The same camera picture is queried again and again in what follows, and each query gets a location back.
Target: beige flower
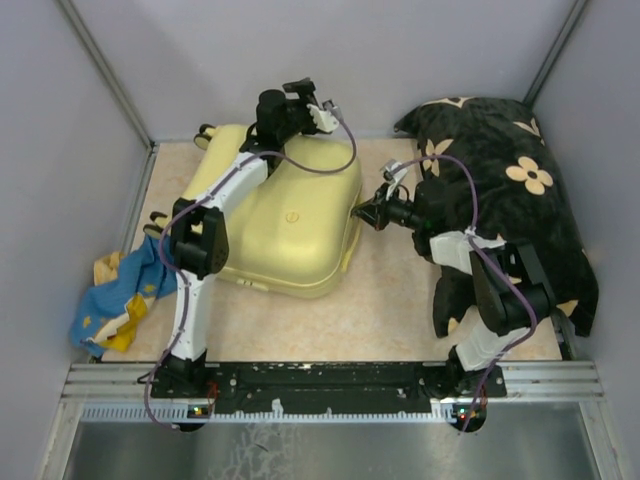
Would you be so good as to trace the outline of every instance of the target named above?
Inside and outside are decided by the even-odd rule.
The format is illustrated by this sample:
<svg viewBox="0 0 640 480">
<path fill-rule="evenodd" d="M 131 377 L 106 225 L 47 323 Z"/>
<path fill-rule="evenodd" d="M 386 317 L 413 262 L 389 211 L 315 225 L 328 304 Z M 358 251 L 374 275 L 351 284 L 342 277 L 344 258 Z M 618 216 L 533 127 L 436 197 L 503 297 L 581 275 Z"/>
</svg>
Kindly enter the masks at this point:
<svg viewBox="0 0 640 480">
<path fill-rule="evenodd" d="M 524 182 L 524 186 L 529 193 L 534 195 L 542 195 L 544 187 L 553 185 L 553 178 L 544 170 L 538 168 L 538 164 L 529 157 L 520 157 L 518 159 L 519 167 L 508 167 L 507 176 L 516 182 Z"/>
<path fill-rule="evenodd" d="M 453 138 L 448 138 L 441 141 L 438 145 L 433 145 L 431 140 L 427 140 L 427 146 L 425 148 L 426 155 L 442 155 L 444 151 L 449 148 L 449 145 L 453 143 Z M 424 171 L 431 169 L 431 172 L 436 176 L 440 176 L 440 162 L 437 159 L 427 160 L 424 162 Z"/>
<path fill-rule="evenodd" d="M 536 123 L 536 119 L 535 118 L 531 119 L 531 125 L 528 125 L 528 124 L 526 124 L 524 122 L 513 122 L 513 124 L 519 126 L 523 130 L 526 130 L 530 134 L 535 135 L 536 137 L 538 137 L 540 139 L 540 143 L 542 145 L 546 145 L 544 143 L 544 139 L 542 138 L 542 135 L 540 135 L 540 129 L 538 128 L 538 124 Z"/>
<path fill-rule="evenodd" d="M 462 108 L 467 100 L 471 100 L 476 97 L 453 97 L 453 98 L 441 98 L 440 100 L 431 100 L 430 102 L 423 103 L 424 105 L 434 105 L 436 103 L 446 103 L 447 105 L 453 105 L 454 107 Z"/>
</svg>

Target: blue and yellow fabric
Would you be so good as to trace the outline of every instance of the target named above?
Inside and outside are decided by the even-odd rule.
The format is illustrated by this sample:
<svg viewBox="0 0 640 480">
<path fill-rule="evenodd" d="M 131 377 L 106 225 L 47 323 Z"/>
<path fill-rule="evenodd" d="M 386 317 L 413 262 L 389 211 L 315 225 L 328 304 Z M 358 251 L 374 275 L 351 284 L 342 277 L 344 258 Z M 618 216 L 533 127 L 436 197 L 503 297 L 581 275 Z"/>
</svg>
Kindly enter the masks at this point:
<svg viewBox="0 0 640 480">
<path fill-rule="evenodd" d="M 172 261 L 168 241 L 164 250 Z M 71 342 L 98 357 L 108 348 L 126 351 L 155 299 L 175 290 L 175 273 L 160 261 L 158 240 L 147 235 L 129 255 L 115 252 L 95 262 L 94 286 L 80 302 Z"/>
</svg>

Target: white wall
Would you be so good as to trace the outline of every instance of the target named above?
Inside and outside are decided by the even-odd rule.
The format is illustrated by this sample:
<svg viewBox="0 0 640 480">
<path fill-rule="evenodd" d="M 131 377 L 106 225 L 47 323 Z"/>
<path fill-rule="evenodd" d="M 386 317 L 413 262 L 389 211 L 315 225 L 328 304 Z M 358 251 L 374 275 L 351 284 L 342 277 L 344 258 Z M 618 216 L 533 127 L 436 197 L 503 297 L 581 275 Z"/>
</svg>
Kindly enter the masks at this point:
<svg viewBox="0 0 640 480">
<path fill-rule="evenodd" d="M 572 0 L 75 0 L 155 139 L 251 122 L 311 76 L 359 135 L 419 102 L 521 99 Z"/>
<path fill-rule="evenodd" d="M 0 15 L 0 477 L 33 478 L 91 265 L 117 247 L 145 151 L 54 2 Z"/>
<path fill-rule="evenodd" d="M 591 3 L 536 111 L 600 282 L 586 347 L 640 473 L 640 3 Z"/>
</svg>

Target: suitcase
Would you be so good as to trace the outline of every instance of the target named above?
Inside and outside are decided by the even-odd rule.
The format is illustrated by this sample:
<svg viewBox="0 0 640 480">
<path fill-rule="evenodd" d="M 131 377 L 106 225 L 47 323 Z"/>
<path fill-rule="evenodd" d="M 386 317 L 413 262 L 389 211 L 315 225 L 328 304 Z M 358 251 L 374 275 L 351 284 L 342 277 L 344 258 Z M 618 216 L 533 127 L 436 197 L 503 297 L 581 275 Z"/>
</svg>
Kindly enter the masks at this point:
<svg viewBox="0 0 640 480">
<path fill-rule="evenodd" d="M 235 159 L 247 127 L 206 129 L 196 144 L 206 153 L 182 195 L 193 199 L 205 191 Z M 316 169 L 344 165 L 349 144 L 297 136 L 286 154 Z M 262 291 L 302 298 L 329 293 L 346 272 L 360 233 L 350 212 L 359 201 L 362 177 L 358 159 L 334 175 L 308 173 L 283 161 L 226 219 L 229 259 L 219 278 Z"/>
</svg>

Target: purple cable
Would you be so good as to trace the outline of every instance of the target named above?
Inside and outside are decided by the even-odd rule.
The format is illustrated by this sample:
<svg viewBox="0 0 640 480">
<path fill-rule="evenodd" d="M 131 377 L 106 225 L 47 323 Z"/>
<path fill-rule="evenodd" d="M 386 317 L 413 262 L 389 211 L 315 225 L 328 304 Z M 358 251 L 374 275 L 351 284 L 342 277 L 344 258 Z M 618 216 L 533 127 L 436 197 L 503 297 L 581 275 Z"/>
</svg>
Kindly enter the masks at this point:
<svg viewBox="0 0 640 480">
<path fill-rule="evenodd" d="M 160 234 L 160 239 L 158 240 L 158 256 L 159 256 L 160 261 L 162 262 L 162 264 L 165 267 L 167 267 L 169 270 L 171 270 L 172 272 L 175 272 L 176 275 L 179 275 L 180 278 L 182 279 L 182 281 L 184 282 L 184 304 L 183 304 L 183 308 L 182 308 L 182 316 L 180 317 L 180 324 L 178 325 L 178 330 L 177 330 L 175 336 L 173 337 L 173 340 L 169 344 L 169 346 L 162 352 L 162 354 L 160 355 L 160 358 L 158 359 L 156 364 L 153 366 L 153 368 L 149 372 L 149 375 L 147 376 L 147 380 L 146 380 L 146 382 L 144 384 L 144 409 L 145 409 L 145 412 L 147 413 L 147 415 L 149 416 L 149 418 L 151 419 L 151 421 L 153 423 L 155 423 L 156 425 L 159 425 L 159 426 L 164 427 L 164 428 L 168 428 L 169 430 L 172 430 L 172 431 L 176 430 L 175 426 L 170 425 L 170 424 L 162 423 L 160 420 L 158 420 L 156 418 L 156 416 L 154 415 L 153 411 L 151 410 L 151 405 L 150 405 L 149 402 L 150 402 L 150 396 L 151 396 L 150 395 L 151 394 L 151 384 L 153 383 L 154 377 L 155 377 L 156 373 L 158 372 L 158 369 L 162 366 L 162 363 L 165 361 L 165 359 L 167 358 L 169 353 L 171 353 L 171 350 L 173 350 L 174 347 L 180 341 L 180 336 L 182 335 L 182 332 L 184 331 L 184 325 L 187 322 L 187 310 L 189 308 L 189 286 L 190 285 L 189 285 L 189 282 L 187 280 L 187 277 L 186 277 L 186 275 L 184 273 L 182 273 L 182 271 L 179 268 L 177 268 L 175 265 L 173 265 L 167 259 L 166 255 L 164 254 L 164 248 L 163 248 L 164 247 L 164 241 L 166 240 L 169 231 L 171 230 L 173 225 L 175 225 L 175 223 L 178 220 L 180 220 L 181 218 L 185 217 L 186 215 L 188 215 L 190 212 L 192 212 L 196 208 L 200 207 L 201 205 L 204 205 L 206 202 L 212 200 L 215 197 L 215 195 L 220 191 L 220 189 L 223 186 L 225 186 L 227 184 L 227 182 L 229 182 L 229 180 L 231 180 L 231 178 L 236 173 L 238 173 L 240 171 L 240 169 L 242 169 L 243 167 L 246 167 L 248 164 L 250 164 L 254 160 L 261 159 L 261 157 L 263 157 L 263 156 L 278 157 L 278 158 L 281 158 L 282 160 L 285 160 L 285 161 L 289 162 L 293 166 L 295 166 L 295 167 L 297 167 L 297 168 L 299 168 L 301 170 L 304 170 L 305 172 L 316 173 L 316 174 L 321 174 L 321 175 L 333 175 L 333 174 L 336 174 L 336 173 L 343 172 L 344 170 L 349 168 L 353 164 L 353 162 L 356 160 L 356 156 L 357 156 L 357 153 L 358 153 L 357 145 L 356 145 L 356 139 L 353 136 L 353 133 L 351 132 L 351 129 L 347 126 L 347 124 L 344 122 L 344 120 L 340 116 L 337 116 L 337 115 L 336 115 L 336 118 L 337 118 L 338 122 L 340 122 L 340 125 L 342 126 L 344 131 L 347 133 L 347 136 L 349 137 L 349 140 L 351 141 L 351 147 L 352 147 L 351 159 L 347 163 L 342 165 L 341 167 L 330 169 L 330 170 L 317 170 L 315 168 L 304 166 L 301 163 L 296 162 L 295 160 L 293 160 L 292 158 L 288 157 L 287 155 L 285 155 L 285 154 L 283 154 L 281 152 L 275 152 L 275 151 L 266 150 L 264 152 L 256 153 L 255 155 L 251 155 L 250 157 L 248 157 L 246 160 L 243 160 L 240 163 L 239 167 L 234 168 L 224 178 L 222 178 L 222 180 L 220 180 L 220 182 L 214 187 L 214 189 L 211 190 L 209 195 L 207 195 L 206 197 L 204 197 L 201 200 L 198 200 L 197 202 L 193 203 L 192 205 L 189 205 L 187 208 L 185 208 L 184 210 L 179 212 L 175 217 L 173 217 L 169 221 L 169 223 L 167 223 L 167 225 L 162 230 L 162 233 Z"/>
<path fill-rule="evenodd" d="M 473 177 L 471 176 L 471 172 L 466 167 L 466 165 L 462 163 L 461 160 L 455 157 L 452 157 L 451 155 L 426 155 L 424 157 L 416 158 L 414 160 L 409 160 L 408 162 L 405 162 L 402 165 L 398 166 L 397 168 L 393 169 L 390 173 L 393 175 L 402 169 L 408 168 L 411 165 L 415 165 L 416 163 L 422 163 L 425 160 L 449 160 L 450 162 L 455 163 L 464 172 L 465 176 L 467 177 L 467 181 L 469 182 L 469 188 L 471 189 L 471 202 L 473 204 L 473 217 L 471 218 L 470 230 L 475 233 L 476 225 L 478 223 L 478 193 L 476 192 L 476 186 L 473 183 Z M 509 290 L 511 290 L 511 292 L 515 295 L 515 297 L 520 301 L 520 303 L 522 303 L 522 306 L 527 311 L 527 314 L 529 315 L 529 318 L 531 320 L 531 330 L 529 330 L 529 332 L 527 332 L 526 335 L 523 335 L 518 340 L 507 345 L 507 347 L 504 350 L 499 352 L 494 357 L 494 359 L 491 360 L 491 363 L 489 363 L 487 368 L 485 368 L 484 374 L 482 375 L 482 378 L 478 382 L 476 391 L 473 394 L 473 399 L 471 400 L 471 405 L 469 407 L 469 415 L 467 415 L 464 425 L 462 426 L 462 432 L 466 432 L 467 428 L 469 427 L 471 414 L 473 413 L 473 409 L 476 406 L 476 403 L 478 402 L 478 398 L 482 392 L 482 388 L 487 382 L 487 379 L 489 378 L 489 374 L 491 373 L 493 368 L 496 366 L 498 361 L 500 361 L 502 356 L 506 352 L 511 350 L 513 347 L 520 345 L 521 343 L 531 338 L 536 331 L 536 327 L 538 326 L 538 318 L 536 317 L 536 313 L 533 310 L 533 307 L 531 306 L 531 304 L 525 298 L 525 296 L 522 293 L 520 293 L 520 290 L 518 290 L 517 287 L 513 285 L 513 283 L 511 283 L 511 280 L 509 280 L 509 277 L 507 277 L 502 272 L 500 267 L 498 267 L 495 263 L 493 263 L 491 259 L 487 256 L 487 254 L 484 253 L 482 249 L 478 247 L 478 245 L 476 245 L 475 241 L 473 240 L 473 237 L 469 237 L 469 244 L 471 245 L 471 248 L 473 248 L 473 250 L 482 259 L 482 261 L 496 274 L 496 276 L 500 280 L 504 282 L 504 284 L 509 288 Z"/>
</svg>

